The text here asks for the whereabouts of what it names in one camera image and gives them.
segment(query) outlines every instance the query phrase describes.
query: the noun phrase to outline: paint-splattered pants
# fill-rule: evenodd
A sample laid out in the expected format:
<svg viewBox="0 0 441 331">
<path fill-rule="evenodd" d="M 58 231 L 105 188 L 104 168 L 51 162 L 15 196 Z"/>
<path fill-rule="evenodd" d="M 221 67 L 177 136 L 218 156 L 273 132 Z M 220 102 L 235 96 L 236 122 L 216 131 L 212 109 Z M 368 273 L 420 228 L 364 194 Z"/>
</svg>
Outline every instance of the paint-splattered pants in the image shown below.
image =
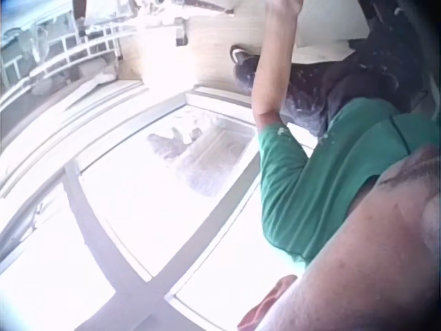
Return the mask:
<svg viewBox="0 0 441 331">
<path fill-rule="evenodd" d="M 411 111 L 422 89 L 418 37 L 405 17 L 392 15 L 388 22 L 376 22 L 343 61 L 292 64 L 282 109 L 290 122 L 321 137 L 338 111 L 358 97 L 384 99 L 402 113 Z M 259 58 L 250 55 L 234 68 L 245 92 L 252 90 Z"/>
</svg>

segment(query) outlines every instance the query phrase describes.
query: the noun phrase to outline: white paint splatter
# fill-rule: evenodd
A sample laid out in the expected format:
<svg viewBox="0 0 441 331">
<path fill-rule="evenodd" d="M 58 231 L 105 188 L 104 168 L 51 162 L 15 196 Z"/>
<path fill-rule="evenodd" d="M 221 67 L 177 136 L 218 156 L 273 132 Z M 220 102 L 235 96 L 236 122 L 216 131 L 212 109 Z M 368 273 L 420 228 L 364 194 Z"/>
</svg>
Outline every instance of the white paint splatter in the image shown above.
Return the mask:
<svg viewBox="0 0 441 331">
<path fill-rule="evenodd" d="M 281 136 L 282 134 L 284 134 L 284 133 L 286 133 L 286 132 L 288 132 L 287 129 L 285 129 L 285 128 L 279 128 L 278 131 L 277 131 L 277 135 L 278 135 L 278 136 Z"/>
</svg>

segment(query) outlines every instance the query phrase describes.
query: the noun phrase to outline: window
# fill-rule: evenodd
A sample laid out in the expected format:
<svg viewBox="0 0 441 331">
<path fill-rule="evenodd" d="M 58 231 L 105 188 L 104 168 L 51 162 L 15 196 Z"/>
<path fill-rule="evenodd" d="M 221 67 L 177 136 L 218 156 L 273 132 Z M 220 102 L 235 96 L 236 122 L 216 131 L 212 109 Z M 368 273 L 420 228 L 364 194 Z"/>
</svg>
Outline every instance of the window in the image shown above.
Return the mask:
<svg viewBox="0 0 441 331">
<path fill-rule="evenodd" d="M 185 106 L 83 172 L 94 212 L 152 275 L 194 234 L 245 168 L 252 127 Z"/>
<path fill-rule="evenodd" d="M 235 330 L 279 279 L 303 272 L 303 265 L 294 265 L 287 254 L 266 242 L 260 214 L 257 187 L 214 251 L 175 296 L 225 331 Z"/>
<path fill-rule="evenodd" d="M 73 330 L 114 294 L 61 184 L 48 197 L 39 204 L 38 227 L 24 240 L 24 252 L 0 274 L 0 322 L 7 330 Z"/>
</svg>

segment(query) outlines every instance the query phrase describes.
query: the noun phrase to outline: sneaker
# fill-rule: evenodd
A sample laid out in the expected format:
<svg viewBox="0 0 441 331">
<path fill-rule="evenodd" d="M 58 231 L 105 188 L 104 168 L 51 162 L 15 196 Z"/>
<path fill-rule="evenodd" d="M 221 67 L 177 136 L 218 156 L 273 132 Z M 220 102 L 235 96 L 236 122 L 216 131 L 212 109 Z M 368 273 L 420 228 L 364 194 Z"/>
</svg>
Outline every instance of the sneaker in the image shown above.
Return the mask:
<svg viewBox="0 0 441 331">
<path fill-rule="evenodd" d="M 243 61 L 252 57 L 252 55 L 243 48 L 241 48 L 240 46 L 233 45 L 229 49 L 229 57 L 232 59 L 234 64 L 242 64 Z"/>
</svg>

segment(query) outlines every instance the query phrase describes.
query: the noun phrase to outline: person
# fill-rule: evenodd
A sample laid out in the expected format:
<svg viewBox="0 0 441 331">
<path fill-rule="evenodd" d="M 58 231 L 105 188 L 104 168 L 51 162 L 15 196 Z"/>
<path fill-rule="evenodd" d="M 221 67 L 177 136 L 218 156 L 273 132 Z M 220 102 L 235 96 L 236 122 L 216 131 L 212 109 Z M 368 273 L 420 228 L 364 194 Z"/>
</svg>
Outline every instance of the person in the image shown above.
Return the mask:
<svg viewBox="0 0 441 331">
<path fill-rule="evenodd" d="M 302 5 L 303 0 L 267 0 L 252 111 L 260 145 L 263 234 L 294 261 L 309 265 L 389 167 L 425 145 L 439 148 L 440 128 L 376 94 L 345 97 L 308 159 L 280 118 Z M 356 77 L 364 79 L 349 80 Z"/>
<path fill-rule="evenodd" d="M 280 118 L 302 5 L 267 0 L 252 110 L 263 233 L 308 266 L 238 329 L 439 330 L 439 123 L 380 94 L 349 93 L 308 159 Z"/>
<path fill-rule="evenodd" d="M 239 331 L 441 330 L 440 150 L 395 163 L 297 279 Z"/>
<path fill-rule="evenodd" d="M 336 113 L 356 97 L 384 99 L 400 113 L 421 100 L 423 56 L 413 26 L 394 1 L 371 2 L 378 10 L 370 19 L 371 32 L 365 40 L 349 42 L 355 52 L 346 59 L 291 64 L 282 109 L 288 122 L 321 138 Z M 238 45 L 230 57 L 238 86 L 251 92 L 260 57 Z"/>
</svg>

